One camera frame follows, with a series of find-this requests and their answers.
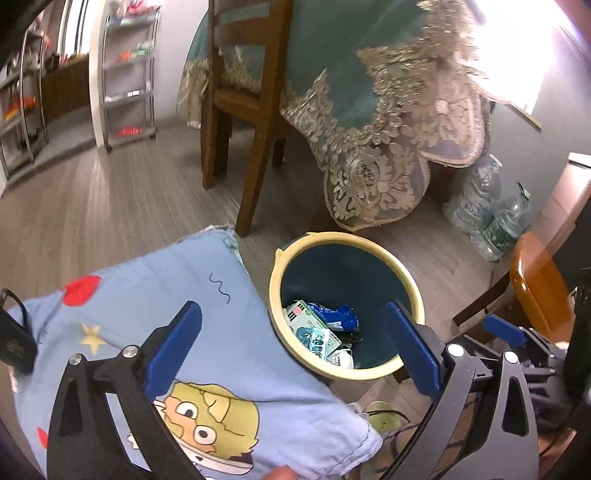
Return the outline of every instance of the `metal bolt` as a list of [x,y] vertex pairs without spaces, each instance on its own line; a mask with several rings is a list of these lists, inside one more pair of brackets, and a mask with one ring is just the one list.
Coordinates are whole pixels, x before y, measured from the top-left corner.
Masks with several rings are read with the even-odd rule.
[[79,353],[75,353],[70,357],[70,365],[78,365],[82,362],[82,355]]
[[505,352],[505,360],[507,360],[510,364],[516,364],[519,361],[519,358],[517,358],[517,355],[515,354],[515,352]]
[[457,343],[450,343],[447,346],[447,351],[450,355],[453,356],[462,356],[464,354],[464,349],[461,345],[458,345]]
[[128,345],[123,349],[125,358],[133,358],[138,354],[138,348],[135,345]]

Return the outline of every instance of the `trash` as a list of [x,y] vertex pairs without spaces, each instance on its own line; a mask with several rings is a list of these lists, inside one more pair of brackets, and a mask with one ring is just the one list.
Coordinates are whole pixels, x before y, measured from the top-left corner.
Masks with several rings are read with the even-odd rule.
[[341,305],[336,310],[328,309],[317,303],[307,303],[307,305],[333,332],[356,332],[359,330],[359,320],[349,305]]
[[342,348],[332,352],[326,359],[333,365],[343,368],[355,368],[353,364],[353,355],[348,348]]
[[363,336],[359,332],[336,332],[335,335],[343,344],[348,345],[349,348],[351,348],[354,343],[359,343],[363,340]]
[[310,352],[326,360],[326,349],[330,338],[328,328],[300,327],[295,336]]
[[[320,320],[311,308],[308,307],[306,302],[298,300],[289,308],[284,309],[283,315],[285,321],[289,325],[291,331],[296,334],[299,328],[316,328],[316,329],[327,329],[326,325]],[[330,355],[338,347],[340,347],[341,341],[339,338],[329,330],[326,355]]]

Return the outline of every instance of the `tablecloth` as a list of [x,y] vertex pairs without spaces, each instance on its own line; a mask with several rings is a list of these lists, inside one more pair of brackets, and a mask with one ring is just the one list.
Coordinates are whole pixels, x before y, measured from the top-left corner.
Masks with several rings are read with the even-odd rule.
[[[259,17],[268,4],[220,21]],[[207,82],[203,18],[177,109],[200,122]],[[486,150],[489,102],[478,82],[475,19],[462,0],[295,0],[281,114],[324,172],[343,228],[400,220],[425,195],[429,162],[467,167]],[[225,82],[257,93],[264,48],[225,48]]]

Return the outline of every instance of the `hand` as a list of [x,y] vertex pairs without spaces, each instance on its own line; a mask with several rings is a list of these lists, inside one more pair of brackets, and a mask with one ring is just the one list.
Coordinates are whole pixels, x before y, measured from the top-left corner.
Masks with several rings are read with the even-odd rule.
[[296,473],[288,466],[280,466],[268,473],[263,480],[296,480]]

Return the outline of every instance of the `yellow trash can rim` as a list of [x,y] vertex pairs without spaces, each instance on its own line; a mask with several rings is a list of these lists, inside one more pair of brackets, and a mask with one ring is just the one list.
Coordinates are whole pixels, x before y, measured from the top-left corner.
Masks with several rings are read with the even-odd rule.
[[425,310],[421,293],[410,272],[398,258],[385,248],[360,236],[341,232],[308,233],[306,236],[294,241],[285,250],[277,249],[275,252],[275,265],[269,282],[269,306],[271,309],[271,322],[277,336],[292,355],[306,367],[324,377],[347,380],[372,380],[385,377],[402,367],[402,360],[399,355],[382,365],[372,368],[347,369],[338,367],[318,358],[303,346],[284,319],[283,305],[281,304],[281,280],[283,274],[297,255],[309,248],[325,244],[351,245],[365,250],[382,260],[402,282],[410,300],[414,321],[421,325],[425,324]]

